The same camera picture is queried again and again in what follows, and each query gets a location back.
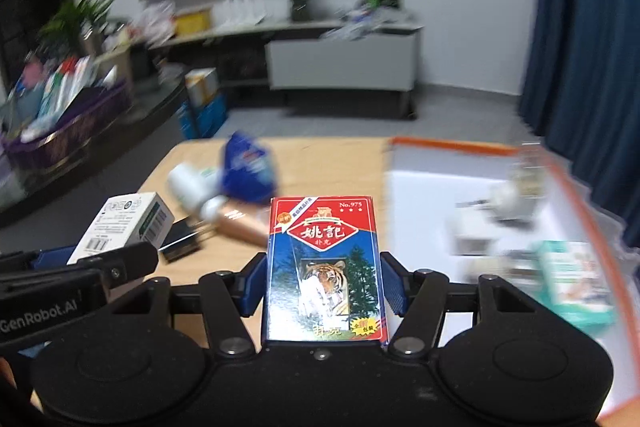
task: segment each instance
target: red diamond logo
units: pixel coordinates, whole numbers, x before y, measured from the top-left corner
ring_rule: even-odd
[[[326,251],[357,233],[358,229],[337,217],[309,217],[287,230],[297,240],[318,251]]]

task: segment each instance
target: blue bag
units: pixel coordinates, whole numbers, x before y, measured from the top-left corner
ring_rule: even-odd
[[[230,198],[267,204],[276,191],[271,157],[266,149],[240,132],[225,146],[222,191]]]

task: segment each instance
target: purple basket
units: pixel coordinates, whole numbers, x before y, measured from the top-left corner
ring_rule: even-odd
[[[84,100],[60,118],[48,135],[22,143],[20,137],[2,146],[14,167],[23,171],[46,170],[78,151],[131,106],[125,83]]]

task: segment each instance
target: green plant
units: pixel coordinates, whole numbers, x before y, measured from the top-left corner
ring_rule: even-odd
[[[58,11],[40,29],[40,37],[57,44],[66,44],[70,51],[80,51],[82,27],[102,26],[115,0],[63,0]]]

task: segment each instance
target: table top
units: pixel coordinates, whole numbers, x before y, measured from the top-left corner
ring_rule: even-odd
[[[174,213],[176,221],[186,217],[177,200],[166,188],[166,177],[178,163],[197,168],[220,164],[225,141],[191,140],[177,145],[158,164],[140,192],[157,192]],[[281,196],[372,196],[378,215],[378,243],[385,250],[386,171],[385,138],[265,138],[260,144],[273,154]],[[201,240],[202,249],[171,264],[160,259],[158,269],[149,277],[169,277],[173,285],[193,284],[215,270],[240,270],[258,248],[221,235]],[[256,346],[260,345],[262,305],[253,317],[243,319]],[[176,328],[206,345],[199,315],[176,317]]]
[[[247,35],[263,32],[281,32],[287,30],[318,30],[332,28],[341,28],[345,25],[340,19],[327,19],[308,22],[291,22],[279,20],[265,20],[254,25],[236,25],[236,26],[216,26],[203,32],[196,32],[181,37],[174,37],[162,44],[151,46],[152,49],[166,48],[178,44],[187,44],[189,42],[205,41],[207,39],[216,39],[222,37],[231,37],[234,35]],[[422,29],[422,25],[417,23],[387,23],[381,26],[384,31],[415,33]]]
[[[26,194],[22,199],[13,203],[7,201],[0,207],[0,228],[19,221],[77,187],[171,118],[187,100],[184,82],[181,78],[169,78],[159,87],[151,88],[153,81],[153,78],[136,81],[131,109],[92,137],[63,165],[46,174],[18,171]]]

